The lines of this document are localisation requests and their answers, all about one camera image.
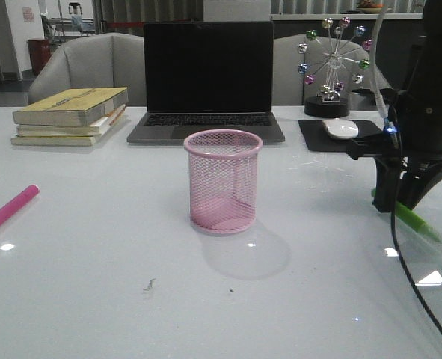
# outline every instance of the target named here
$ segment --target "black base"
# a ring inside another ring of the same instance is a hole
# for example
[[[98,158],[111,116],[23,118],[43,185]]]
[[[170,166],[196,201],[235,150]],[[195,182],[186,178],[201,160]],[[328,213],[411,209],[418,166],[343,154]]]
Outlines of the black base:
[[[349,104],[346,99],[340,99],[340,102],[322,102],[321,97],[308,97],[305,100],[304,112],[314,117],[345,117],[349,115]]]
[[[379,212],[390,212],[395,197],[407,208],[415,208],[442,180],[442,153],[419,152],[407,148],[402,154],[408,158],[405,161],[399,158],[399,151],[393,147],[390,136],[384,133],[351,139],[346,152],[353,159],[374,158],[377,183],[373,204]],[[399,189],[395,193],[399,168],[403,175]]]

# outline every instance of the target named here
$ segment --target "laptop screen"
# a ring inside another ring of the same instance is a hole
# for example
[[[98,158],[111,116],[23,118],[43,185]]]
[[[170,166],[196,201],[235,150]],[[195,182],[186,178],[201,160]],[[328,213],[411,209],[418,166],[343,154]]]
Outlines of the laptop screen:
[[[144,26],[150,112],[271,111],[271,22]]]

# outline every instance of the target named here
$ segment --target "ferris wheel ornament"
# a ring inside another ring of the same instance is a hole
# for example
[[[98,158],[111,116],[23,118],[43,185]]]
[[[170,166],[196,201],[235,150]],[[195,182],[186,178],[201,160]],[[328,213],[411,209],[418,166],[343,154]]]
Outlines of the ferris wheel ornament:
[[[354,60],[349,58],[349,55],[361,48],[369,51],[372,46],[371,40],[365,40],[362,43],[362,47],[355,49],[346,49],[346,46],[353,41],[356,37],[362,37],[365,35],[366,29],[363,26],[357,26],[354,28],[354,36],[348,41],[341,41],[343,32],[350,26],[350,19],[343,17],[338,22],[338,26],[334,29],[334,21],[331,18],[322,20],[322,27],[327,31],[330,46],[325,47],[317,38],[317,31],[309,30],[306,34],[306,42],[299,43],[297,50],[298,53],[304,55],[309,50],[310,42],[317,42],[323,49],[324,58],[314,64],[306,64],[301,62],[297,66],[297,71],[304,77],[304,83],[309,86],[314,86],[316,83],[316,74],[326,69],[326,80],[323,85],[319,87],[317,96],[308,97],[305,100],[304,112],[306,114],[316,117],[345,117],[349,114],[349,105],[347,99],[342,96],[345,92],[345,83],[339,78],[339,70],[344,69],[350,73],[352,81],[355,84],[360,84],[363,81],[362,71],[366,70],[370,66],[368,58],[362,60]],[[355,62],[354,67],[358,68],[358,72],[353,73],[348,67],[345,66],[345,62]]]

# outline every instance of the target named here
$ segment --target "black cable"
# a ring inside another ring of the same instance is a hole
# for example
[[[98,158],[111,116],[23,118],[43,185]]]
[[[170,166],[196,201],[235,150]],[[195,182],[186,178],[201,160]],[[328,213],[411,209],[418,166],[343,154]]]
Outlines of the black cable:
[[[396,176],[396,182],[395,182],[395,187],[394,187],[394,191],[393,191],[393,202],[392,202],[392,209],[390,211],[390,232],[392,235],[392,241],[393,241],[393,246],[395,248],[395,250],[397,251],[397,254],[399,255],[399,261],[400,264],[402,265],[403,271],[405,273],[405,276],[408,279],[409,284],[411,285],[417,299],[419,300],[419,302],[422,304],[423,309],[426,311],[427,315],[429,316],[429,318],[431,319],[431,321],[433,322],[433,324],[435,325],[435,327],[438,329],[438,331],[440,331],[441,335],[442,335],[442,324],[438,321],[437,317],[435,316],[435,314],[433,314],[432,310],[430,309],[430,306],[427,304],[426,300],[424,299],[422,293],[419,291],[417,285],[415,284],[415,280],[412,278],[412,274],[410,273],[410,270],[407,267],[407,264],[402,256],[402,252],[400,251],[400,245],[399,245],[399,241],[397,239],[397,233],[396,233],[396,202],[397,202],[397,195],[399,192],[399,187],[400,187],[400,175],[402,173],[402,162],[403,162],[403,146],[402,146],[402,136],[400,135],[400,131],[399,131],[399,125],[397,123],[397,115],[396,115],[396,110],[395,107],[393,105],[391,105],[390,109],[389,109],[389,118],[390,116],[393,117],[392,122],[394,124],[394,126],[397,128],[397,133],[395,134],[397,142],[399,144],[399,148],[398,148],[398,157],[399,157],[399,166],[397,168],[398,170],[398,174]]]

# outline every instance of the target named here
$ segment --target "pink marker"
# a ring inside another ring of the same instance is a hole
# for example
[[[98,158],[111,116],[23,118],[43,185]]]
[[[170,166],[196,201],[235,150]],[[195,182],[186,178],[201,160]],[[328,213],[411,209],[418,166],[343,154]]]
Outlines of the pink marker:
[[[6,203],[0,209],[0,226],[6,222],[12,215],[18,212],[24,205],[40,193],[40,189],[36,185],[29,185],[23,192],[18,194],[10,202]]]

